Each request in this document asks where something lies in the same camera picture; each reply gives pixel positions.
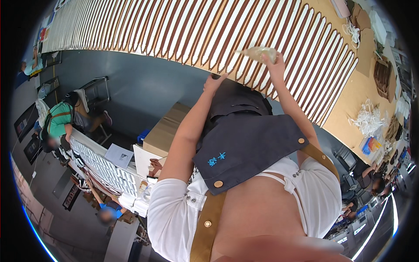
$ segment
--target floor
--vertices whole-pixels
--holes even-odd
[[[57,100],[93,78],[108,76],[111,101],[104,108],[113,119],[112,129],[135,143],[144,129],[152,129],[176,102],[193,106],[202,93],[208,72],[161,58],[122,52],[69,50],[62,63],[41,73],[41,83],[58,76]],[[270,101],[274,114],[283,114],[277,101]],[[342,144],[315,125],[324,153],[333,159],[340,175],[345,169],[333,157]]]

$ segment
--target shoe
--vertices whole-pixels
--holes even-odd
[[[108,124],[108,126],[111,126],[112,125],[112,118],[109,116],[108,111],[105,110],[103,113],[106,116],[106,123]]]

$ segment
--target blue container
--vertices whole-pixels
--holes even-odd
[[[150,133],[150,129],[145,129],[138,137],[137,137],[137,143],[142,144],[142,141],[144,138]]]

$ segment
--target white shirt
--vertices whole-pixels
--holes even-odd
[[[284,184],[285,190],[297,200],[304,232],[307,236],[323,238],[342,207],[335,175],[311,157],[304,161],[301,170],[294,161],[284,157],[264,172],[284,176],[285,181],[269,174],[257,175],[269,176]],[[154,250],[167,260],[189,261],[198,212],[204,206],[207,190],[196,169],[189,185],[179,179],[164,179],[153,186],[148,208],[148,236]]]

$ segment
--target button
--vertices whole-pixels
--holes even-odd
[[[220,181],[220,180],[215,181],[214,187],[222,187],[222,181]]]

